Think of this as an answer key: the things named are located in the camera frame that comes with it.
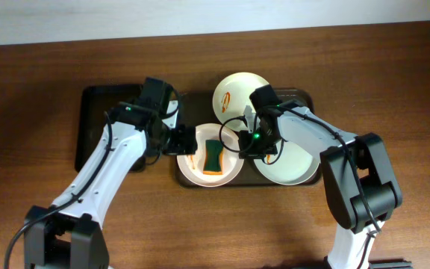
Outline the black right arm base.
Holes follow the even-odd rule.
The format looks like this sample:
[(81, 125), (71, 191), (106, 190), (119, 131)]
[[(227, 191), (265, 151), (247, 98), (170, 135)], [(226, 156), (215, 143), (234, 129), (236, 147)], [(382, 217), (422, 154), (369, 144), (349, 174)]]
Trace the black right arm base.
[(413, 263), (408, 261), (370, 262), (369, 269), (414, 269)]

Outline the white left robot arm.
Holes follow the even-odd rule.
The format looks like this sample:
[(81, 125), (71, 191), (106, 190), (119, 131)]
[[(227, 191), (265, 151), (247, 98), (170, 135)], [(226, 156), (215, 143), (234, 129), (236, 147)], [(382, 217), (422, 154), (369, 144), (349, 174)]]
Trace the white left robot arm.
[(69, 187), (48, 208), (25, 217), (25, 268), (109, 268), (102, 233), (110, 204), (137, 162), (161, 155), (192, 155), (195, 129), (178, 124), (174, 87), (147, 78), (141, 93), (105, 112), (99, 143)]

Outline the pinkish white plate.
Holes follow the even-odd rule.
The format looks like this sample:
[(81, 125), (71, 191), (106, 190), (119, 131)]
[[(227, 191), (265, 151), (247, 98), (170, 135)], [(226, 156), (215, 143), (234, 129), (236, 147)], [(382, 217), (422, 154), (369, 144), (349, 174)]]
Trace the pinkish white plate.
[(241, 171), (243, 159), (237, 152), (227, 150), (222, 142), (238, 150), (238, 136), (223, 128), (222, 142), (219, 139), (221, 125), (205, 123), (196, 127), (197, 150), (192, 155), (179, 155), (177, 165), (188, 182), (201, 187), (226, 185)]

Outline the small black tray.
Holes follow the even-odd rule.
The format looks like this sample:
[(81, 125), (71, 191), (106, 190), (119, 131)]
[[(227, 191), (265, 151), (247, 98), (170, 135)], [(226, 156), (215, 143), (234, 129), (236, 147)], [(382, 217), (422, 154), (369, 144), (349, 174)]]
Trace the small black tray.
[(78, 140), (74, 168), (79, 172), (96, 148), (105, 126), (104, 112), (138, 97), (141, 84), (89, 86), (81, 96)]

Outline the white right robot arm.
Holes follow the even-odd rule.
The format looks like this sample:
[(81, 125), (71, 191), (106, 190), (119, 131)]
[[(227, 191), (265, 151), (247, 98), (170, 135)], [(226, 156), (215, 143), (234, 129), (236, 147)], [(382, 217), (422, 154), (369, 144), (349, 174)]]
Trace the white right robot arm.
[(329, 210), (337, 222), (327, 268), (400, 268), (407, 262), (370, 262), (381, 228), (402, 204), (402, 192), (383, 140), (345, 132), (296, 99), (282, 102), (270, 85), (249, 96), (254, 116), (240, 133), (241, 158), (262, 159), (280, 141), (300, 146), (320, 163)]

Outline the green and orange sponge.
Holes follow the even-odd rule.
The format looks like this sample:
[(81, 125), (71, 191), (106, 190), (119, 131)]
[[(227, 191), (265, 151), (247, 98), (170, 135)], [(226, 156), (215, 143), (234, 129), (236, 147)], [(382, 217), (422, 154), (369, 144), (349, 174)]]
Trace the green and orange sponge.
[(219, 140), (205, 141), (205, 175), (222, 175), (223, 146)]

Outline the large brown serving tray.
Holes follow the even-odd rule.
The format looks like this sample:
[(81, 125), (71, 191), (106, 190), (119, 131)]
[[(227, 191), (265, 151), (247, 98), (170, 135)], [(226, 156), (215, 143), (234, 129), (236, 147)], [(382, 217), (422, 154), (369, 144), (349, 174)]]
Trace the large brown serving tray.
[[(289, 101), (297, 99), (314, 112), (314, 104), (310, 95), (300, 89), (278, 88), (275, 89), (279, 99)], [(180, 121), (186, 125), (194, 126), (202, 123), (215, 123), (216, 115), (212, 107), (212, 93), (194, 92), (184, 93), (181, 97), (182, 109)], [(176, 161), (172, 164), (174, 180), (184, 188), (201, 188), (191, 182), (181, 171)], [(315, 185), (322, 177), (319, 167), (309, 167), (307, 172), (301, 176), (301, 182), (296, 183), (298, 186)], [(262, 175), (261, 171), (255, 167), (253, 160), (249, 160), (241, 167), (241, 171), (223, 188), (256, 188), (256, 187), (276, 187), (279, 184), (271, 182)]]

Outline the cream white plate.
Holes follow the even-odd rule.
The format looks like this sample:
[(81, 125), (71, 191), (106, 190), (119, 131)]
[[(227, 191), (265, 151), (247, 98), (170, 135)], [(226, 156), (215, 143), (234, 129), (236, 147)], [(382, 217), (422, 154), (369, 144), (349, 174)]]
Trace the cream white plate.
[(225, 126), (234, 132), (253, 130), (255, 109), (249, 96), (259, 87), (269, 82), (251, 72), (237, 72), (225, 77), (217, 86), (212, 98), (216, 118), (224, 123), (227, 120), (244, 116), (242, 120), (233, 120)]

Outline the pale green plate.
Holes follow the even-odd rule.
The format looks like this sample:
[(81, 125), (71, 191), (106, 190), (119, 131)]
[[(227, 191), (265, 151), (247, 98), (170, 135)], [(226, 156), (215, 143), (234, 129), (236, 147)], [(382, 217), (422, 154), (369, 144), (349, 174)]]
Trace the pale green plate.
[(277, 155), (255, 159), (258, 171), (271, 182), (280, 185), (300, 185), (315, 177), (320, 162), (295, 143), (276, 144)]

